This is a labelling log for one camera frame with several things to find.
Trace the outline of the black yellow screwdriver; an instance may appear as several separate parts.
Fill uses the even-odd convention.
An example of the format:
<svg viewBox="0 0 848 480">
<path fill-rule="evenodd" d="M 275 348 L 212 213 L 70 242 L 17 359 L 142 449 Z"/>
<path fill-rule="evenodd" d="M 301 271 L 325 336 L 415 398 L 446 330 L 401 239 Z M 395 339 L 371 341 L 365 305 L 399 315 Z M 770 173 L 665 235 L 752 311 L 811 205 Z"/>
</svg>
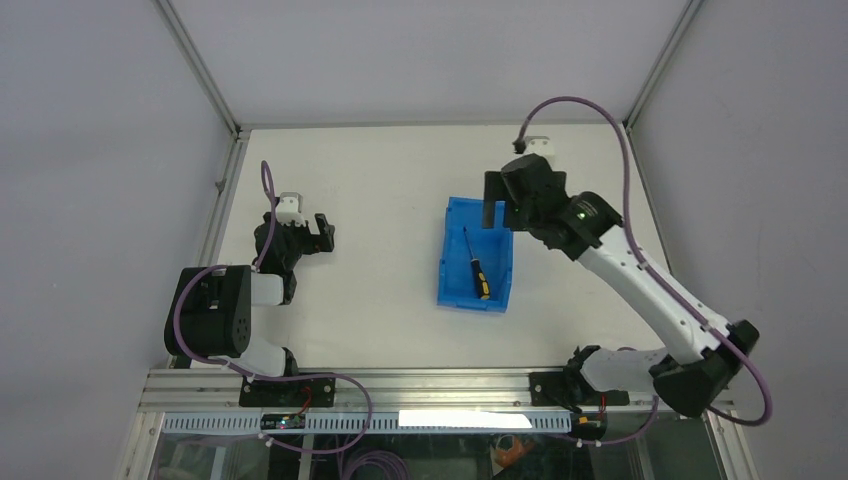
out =
<svg viewBox="0 0 848 480">
<path fill-rule="evenodd" d="M 470 268 L 473 275 L 473 282 L 476 295 L 481 300 L 488 300 L 491 296 L 489 282 L 482 269 L 480 259 L 474 253 L 470 232 L 467 227 L 463 228 L 463 235 L 470 256 Z"/>
</svg>

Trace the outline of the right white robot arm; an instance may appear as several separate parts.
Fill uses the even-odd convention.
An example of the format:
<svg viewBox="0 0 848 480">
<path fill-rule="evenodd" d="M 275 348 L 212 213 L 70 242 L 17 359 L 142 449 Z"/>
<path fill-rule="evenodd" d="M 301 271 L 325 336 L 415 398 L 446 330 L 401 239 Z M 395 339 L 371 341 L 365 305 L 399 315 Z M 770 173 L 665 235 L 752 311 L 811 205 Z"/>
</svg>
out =
<svg viewBox="0 0 848 480">
<path fill-rule="evenodd" d="M 740 371 L 759 339 L 700 303 L 660 268 L 628 233 L 623 217 L 600 195 L 570 196 L 566 175 L 529 154 L 484 175 L 482 225 L 527 231 L 610 286 L 662 341 L 656 350 L 577 349 L 563 369 L 571 409 L 602 393 L 652 393 L 676 413 L 707 411 Z"/>
</svg>

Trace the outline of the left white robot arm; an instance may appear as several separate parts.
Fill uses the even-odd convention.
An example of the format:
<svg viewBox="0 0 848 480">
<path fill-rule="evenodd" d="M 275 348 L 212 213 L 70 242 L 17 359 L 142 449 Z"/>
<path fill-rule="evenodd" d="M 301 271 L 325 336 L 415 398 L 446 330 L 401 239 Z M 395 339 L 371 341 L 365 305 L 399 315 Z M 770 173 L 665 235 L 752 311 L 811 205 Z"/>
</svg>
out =
<svg viewBox="0 0 848 480">
<path fill-rule="evenodd" d="M 264 378 L 262 392 L 275 405 L 294 403 L 301 392 L 294 354 L 252 332 L 252 309 L 290 304 L 299 260 L 334 250 L 335 226 L 322 213 L 314 220 L 316 233 L 308 222 L 265 213 L 254 230 L 257 265 L 183 269 L 164 327 L 168 353 Z"/>
</svg>

